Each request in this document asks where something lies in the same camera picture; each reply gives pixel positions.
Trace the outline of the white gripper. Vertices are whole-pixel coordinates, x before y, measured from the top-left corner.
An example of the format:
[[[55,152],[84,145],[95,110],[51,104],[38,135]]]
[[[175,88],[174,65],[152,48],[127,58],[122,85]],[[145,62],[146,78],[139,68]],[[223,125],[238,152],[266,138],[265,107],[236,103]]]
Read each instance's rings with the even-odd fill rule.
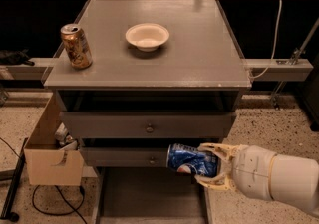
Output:
[[[202,143],[197,149],[211,152],[226,163],[232,160],[231,174],[222,172],[213,178],[196,175],[198,184],[216,191],[236,192],[238,189],[248,198],[272,200],[269,182],[271,162],[276,156],[274,151],[255,145],[222,143]]]

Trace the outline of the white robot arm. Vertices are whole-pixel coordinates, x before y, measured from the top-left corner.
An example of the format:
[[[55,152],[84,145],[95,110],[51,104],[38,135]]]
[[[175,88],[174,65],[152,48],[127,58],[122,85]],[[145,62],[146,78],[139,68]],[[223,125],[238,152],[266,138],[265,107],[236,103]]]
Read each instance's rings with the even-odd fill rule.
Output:
[[[252,199],[277,201],[319,217],[319,164],[314,159],[278,154],[256,145],[202,143],[230,169],[196,181],[211,190],[237,191]]]

